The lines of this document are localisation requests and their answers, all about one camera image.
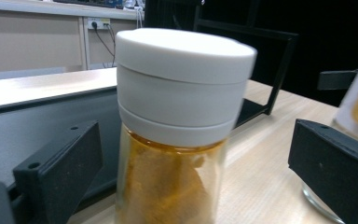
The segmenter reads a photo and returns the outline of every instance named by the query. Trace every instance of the black metal frame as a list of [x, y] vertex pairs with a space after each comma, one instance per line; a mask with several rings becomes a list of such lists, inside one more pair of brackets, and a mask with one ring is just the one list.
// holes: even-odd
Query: black metal frame
[[197, 6], [196, 16], [194, 20], [194, 31], [199, 32], [200, 27], [214, 28], [218, 30], [230, 31], [246, 35], [255, 35], [266, 38], [278, 39], [286, 41], [286, 47], [281, 58], [280, 66], [275, 75], [274, 83], [272, 90], [270, 92], [268, 102], [266, 105], [259, 105], [250, 100], [244, 99], [242, 110], [237, 121], [237, 126], [242, 125], [243, 123], [253, 119], [261, 114], [270, 115], [272, 108], [275, 104], [276, 98], [278, 97], [279, 90], [282, 87], [284, 77], [287, 72], [290, 60], [292, 59], [293, 53], [295, 51], [297, 34], [287, 33], [282, 31], [267, 30], [254, 28], [256, 12], [259, 6], [259, 0], [253, 0], [250, 6], [250, 13], [248, 16], [246, 25], [238, 25], [220, 21], [210, 21], [202, 18], [201, 7]]

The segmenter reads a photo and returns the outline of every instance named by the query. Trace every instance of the turmeric powder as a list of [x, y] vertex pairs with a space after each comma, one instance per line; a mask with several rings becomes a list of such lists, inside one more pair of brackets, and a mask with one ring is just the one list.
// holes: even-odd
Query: turmeric powder
[[129, 130], [122, 134], [129, 152], [120, 167], [124, 176], [118, 186], [117, 224], [214, 223], [215, 183], [220, 182], [216, 165], [223, 162], [225, 140], [207, 147], [173, 147]]

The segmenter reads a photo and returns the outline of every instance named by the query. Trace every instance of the jar base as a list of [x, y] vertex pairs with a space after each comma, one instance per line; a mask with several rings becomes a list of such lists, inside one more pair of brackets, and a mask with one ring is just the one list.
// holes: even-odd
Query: jar base
[[306, 183], [303, 182], [302, 192], [307, 200], [312, 204], [320, 213], [335, 221], [339, 224], [345, 224], [319, 197], [316, 195]]

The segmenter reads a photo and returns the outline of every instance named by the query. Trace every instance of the black panel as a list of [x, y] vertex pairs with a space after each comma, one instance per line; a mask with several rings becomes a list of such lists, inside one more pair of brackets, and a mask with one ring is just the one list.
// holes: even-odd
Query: black panel
[[12, 169], [72, 125], [98, 120], [103, 169], [85, 201], [112, 192], [117, 182], [121, 120], [116, 88], [90, 91], [27, 104], [0, 107], [0, 182], [14, 183]]

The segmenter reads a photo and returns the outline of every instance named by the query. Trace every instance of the power strip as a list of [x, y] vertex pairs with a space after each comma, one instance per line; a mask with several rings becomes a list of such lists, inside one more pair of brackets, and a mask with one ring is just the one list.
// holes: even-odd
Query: power strip
[[107, 30], [109, 29], [108, 25], [110, 25], [110, 19], [89, 17], [87, 22], [89, 30], [94, 29], [94, 27], [92, 26], [93, 23], [97, 24], [97, 30]]

